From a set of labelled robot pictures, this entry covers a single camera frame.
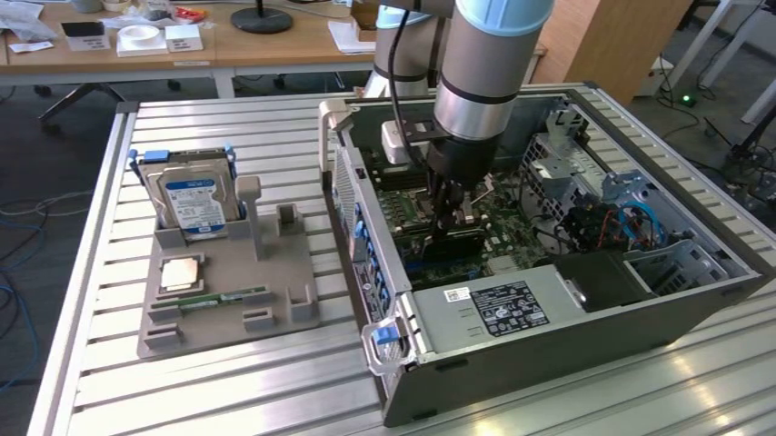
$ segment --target power supply label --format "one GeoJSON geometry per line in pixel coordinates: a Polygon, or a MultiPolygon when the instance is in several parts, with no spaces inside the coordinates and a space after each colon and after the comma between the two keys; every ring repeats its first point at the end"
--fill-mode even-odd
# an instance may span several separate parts
{"type": "Polygon", "coordinates": [[[470,293],[479,317],[491,336],[502,336],[549,324],[525,282],[514,282],[470,293]]]}

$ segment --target blue hard drive label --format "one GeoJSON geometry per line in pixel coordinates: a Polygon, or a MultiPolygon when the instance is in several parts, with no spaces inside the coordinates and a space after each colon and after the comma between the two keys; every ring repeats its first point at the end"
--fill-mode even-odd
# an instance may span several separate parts
{"type": "Polygon", "coordinates": [[[223,229],[227,220],[220,202],[214,198],[215,180],[169,182],[164,188],[180,229],[188,233],[211,233],[223,229]]]}

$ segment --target sticker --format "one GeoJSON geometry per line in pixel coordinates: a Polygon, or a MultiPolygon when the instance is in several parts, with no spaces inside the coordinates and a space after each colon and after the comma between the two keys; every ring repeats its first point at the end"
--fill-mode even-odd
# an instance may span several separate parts
{"type": "Polygon", "coordinates": [[[13,50],[13,53],[27,53],[27,52],[36,52],[37,50],[44,50],[47,48],[53,47],[53,44],[51,44],[48,41],[43,42],[43,43],[35,43],[35,44],[8,44],[8,47],[11,47],[11,50],[13,50]]]}
{"type": "Polygon", "coordinates": [[[227,220],[214,200],[218,188],[212,179],[171,182],[164,187],[177,225],[185,232],[211,233],[223,228],[227,220]]]}
{"type": "Polygon", "coordinates": [[[462,300],[467,300],[471,298],[469,295],[469,288],[449,289],[445,291],[445,298],[447,299],[447,302],[459,302],[462,300]]]}
{"type": "Polygon", "coordinates": [[[474,291],[470,295],[491,336],[498,337],[549,324],[545,311],[525,282],[474,291]]]}
{"type": "Polygon", "coordinates": [[[208,66],[210,61],[175,61],[173,66],[208,66]]]}

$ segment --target chair leg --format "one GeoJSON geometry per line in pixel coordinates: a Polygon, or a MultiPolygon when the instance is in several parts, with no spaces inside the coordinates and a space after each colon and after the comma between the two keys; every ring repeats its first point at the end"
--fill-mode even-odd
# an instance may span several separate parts
{"type": "Polygon", "coordinates": [[[64,96],[64,98],[61,98],[61,100],[59,100],[53,106],[51,106],[43,115],[40,115],[37,117],[37,121],[40,121],[41,124],[45,124],[48,122],[48,120],[56,115],[59,114],[61,111],[64,111],[68,107],[71,107],[71,105],[77,102],[81,98],[84,98],[88,93],[91,93],[92,91],[95,91],[99,88],[97,84],[81,84],[77,88],[75,88],[72,90],[72,92],[69,94],[67,94],[64,96]]]}
{"type": "Polygon", "coordinates": [[[99,84],[99,90],[109,95],[116,103],[125,102],[125,98],[119,94],[111,84],[99,84]]]}

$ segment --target wooden desk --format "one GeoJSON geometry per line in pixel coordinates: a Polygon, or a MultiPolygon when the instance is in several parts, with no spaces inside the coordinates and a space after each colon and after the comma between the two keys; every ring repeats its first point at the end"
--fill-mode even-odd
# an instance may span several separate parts
{"type": "MultiPolygon", "coordinates": [[[[55,47],[39,52],[13,54],[7,45],[0,50],[0,86],[35,84],[111,83],[140,80],[210,77],[215,80],[218,97],[234,98],[231,79],[238,75],[330,73],[368,71],[371,54],[339,53],[328,32],[328,21],[335,20],[300,11],[288,10],[294,27],[276,35],[252,35],[230,23],[234,11],[250,5],[208,5],[208,20],[216,23],[203,29],[204,50],[153,56],[119,58],[115,53],[115,30],[109,30],[111,50],[72,52],[61,36],[61,22],[96,21],[116,13],[77,14],[71,5],[47,4],[41,13],[44,23],[57,31],[55,47]]],[[[306,5],[327,15],[346,17],[344,6],[306,5]]],[[[3,36],[8,44],[19,39],[3,36]]],[[[531,70],[545,48],[537,47],[531,70]]]]}
{"type": "MultiPolygon", "coordinates": [[[[328,32],[328,21],[336,21],[299,11],[287,10],[294,27],[275,35],[252,35],[230,24],[231,14],[250,5],[218,5],[216,64],[220,66],[279,64],[371,63],[371,54],[343,55],[328,32]]],[[[306,5],[310,10],[334,16],[348,16],[342,6],[306,5]]]]}
{"type": "MultiPolygon", "coordinates": [[[[212,13],[211,7],[203,7],[212,13]]],[[[99,12],[96,14],[79,14],[71,5],[47,4],[40,20],[57,32],[59,39],[53,42],[53,48],[37,52],[15,54],[7,48],[8,67],[3,72],[35,74],[45,70],[48,73],[83,73],[155,70],[165,68],[189,68],[210,66],[216,61],[216,31],[214,28],[202,29],[204,50],[156,54],[151,56],[119,57],[116,55],[116,29],[108,29],[111,38],[109,50],[73,52],[64,40],[60,23],[79,21],[97,21],[100,18],[117,16],[115,12],[99,12]]],[[[7,43],[20,43],[19,38],[8,33],[7,43]]]]}

